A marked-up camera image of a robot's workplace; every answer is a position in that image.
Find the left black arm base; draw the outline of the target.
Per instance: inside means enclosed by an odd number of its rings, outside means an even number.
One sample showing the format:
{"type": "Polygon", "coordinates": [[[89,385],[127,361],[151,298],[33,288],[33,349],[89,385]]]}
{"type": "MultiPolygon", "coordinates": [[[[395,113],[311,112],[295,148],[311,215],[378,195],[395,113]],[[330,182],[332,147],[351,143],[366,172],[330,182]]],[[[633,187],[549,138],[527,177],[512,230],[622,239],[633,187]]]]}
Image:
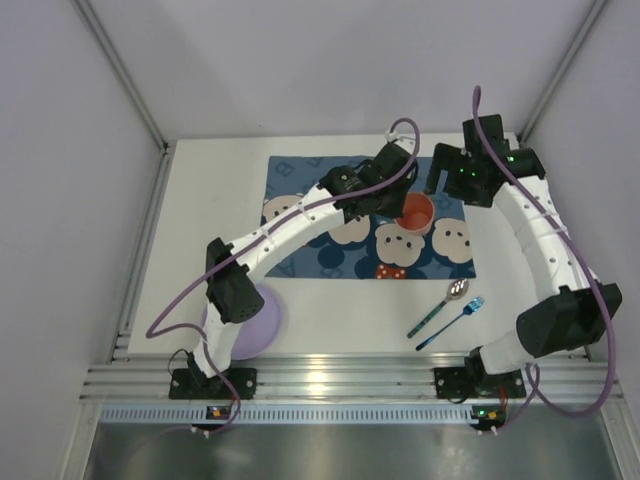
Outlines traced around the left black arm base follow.
{"type": "Polygon", "coordinates": [[[192,353],[187,354],[187,365],[171,373],[169,398],[171,400],[251,400],[257,388],[255,368],[232,367],[224,372],[235,393],[219,376],[206,377],[197,367],[192,353]]]}

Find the blue bear print placemat cloth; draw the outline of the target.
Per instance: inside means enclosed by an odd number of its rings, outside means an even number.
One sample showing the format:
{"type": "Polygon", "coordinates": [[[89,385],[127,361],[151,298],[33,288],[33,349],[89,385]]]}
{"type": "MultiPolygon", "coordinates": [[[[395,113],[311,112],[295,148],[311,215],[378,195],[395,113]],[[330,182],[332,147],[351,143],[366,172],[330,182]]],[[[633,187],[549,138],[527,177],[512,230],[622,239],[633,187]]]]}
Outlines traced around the blue bear print placemat cloth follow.
{"type": "MultiPolygon", "coordinates": [[[[363,156],[269,158],[262,223],[282,214],[334,167],[357,167],[363,156]]],[[[410,192],[422,192],[432,159],[417,160],[410,192]]],[[[309,241],[268,275],[288,279],[419,280],[476,276],[462,202],[442,188],[429,195],[435,205],[430,231],[415,235],[395,220],[358,217],[309,241]]]]}

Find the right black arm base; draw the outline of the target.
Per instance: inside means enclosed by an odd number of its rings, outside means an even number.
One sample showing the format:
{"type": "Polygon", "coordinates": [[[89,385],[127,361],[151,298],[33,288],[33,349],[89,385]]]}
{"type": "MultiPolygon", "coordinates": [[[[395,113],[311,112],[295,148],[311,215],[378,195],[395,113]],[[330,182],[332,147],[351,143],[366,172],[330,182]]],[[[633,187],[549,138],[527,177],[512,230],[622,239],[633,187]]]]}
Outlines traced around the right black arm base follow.
{"type": "Polygon", "coordinates": [[[436,397],[453,403],[468,399],[524,399],[526,387],[520,371],[499,375],[472,375],[465,367],[433,369],[436,397]]]}

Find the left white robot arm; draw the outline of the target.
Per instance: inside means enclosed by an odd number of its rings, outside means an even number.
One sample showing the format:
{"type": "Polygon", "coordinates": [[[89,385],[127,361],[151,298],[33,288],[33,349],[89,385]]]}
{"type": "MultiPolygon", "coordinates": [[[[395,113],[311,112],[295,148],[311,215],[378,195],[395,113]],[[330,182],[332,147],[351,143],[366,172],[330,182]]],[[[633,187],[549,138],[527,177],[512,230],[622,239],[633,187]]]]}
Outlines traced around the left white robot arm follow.
{"type": "Polygon", "coordinates": [[[355,167],[335,167],[289,209],[228,244],[207,247],[204,337],[189,355],[198,386],[227,370],[241,325],[264,306],[256,285],[278,263],[311,240],[358,217],[402,214],[417,177],[418,139],[389,140],[372,159],[355,167]]]}

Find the orange plastic cup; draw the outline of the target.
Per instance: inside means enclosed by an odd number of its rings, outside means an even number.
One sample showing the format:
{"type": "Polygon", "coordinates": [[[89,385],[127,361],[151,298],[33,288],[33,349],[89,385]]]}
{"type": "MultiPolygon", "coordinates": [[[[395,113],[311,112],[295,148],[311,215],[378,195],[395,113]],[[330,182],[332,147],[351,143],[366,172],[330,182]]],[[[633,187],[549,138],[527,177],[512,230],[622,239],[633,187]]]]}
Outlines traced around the orange plastic cup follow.
{"type": "Polygon", "coordinates": [[[426,235],[435,218],[435,205],[430,197],[422,192],[410,192],[406,195],[402,216],[395,219],[401,228],[415,235],[426,235]]]}

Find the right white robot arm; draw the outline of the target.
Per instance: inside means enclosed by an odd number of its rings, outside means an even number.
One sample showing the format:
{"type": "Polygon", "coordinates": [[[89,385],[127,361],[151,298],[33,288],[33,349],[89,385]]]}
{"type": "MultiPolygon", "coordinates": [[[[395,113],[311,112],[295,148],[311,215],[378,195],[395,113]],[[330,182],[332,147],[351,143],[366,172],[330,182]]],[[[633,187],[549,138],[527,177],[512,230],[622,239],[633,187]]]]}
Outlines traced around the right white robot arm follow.
{"type": "Polygon", "coordinates": [[[467,206],[497,208],[524,254],[537,297],[508,333],[465,357],[465,376],[484,395],[505,387],[535,359],[600,341],[606,330],[602,313],[615,314],[622,293],[616,284],[584,274],[565,242],[569,235],[535,151],[511,148],[497,114],[469,119],[462,129],[463,146],[435,146],[425,190],[432,193],[442,184],[467,206]]]}

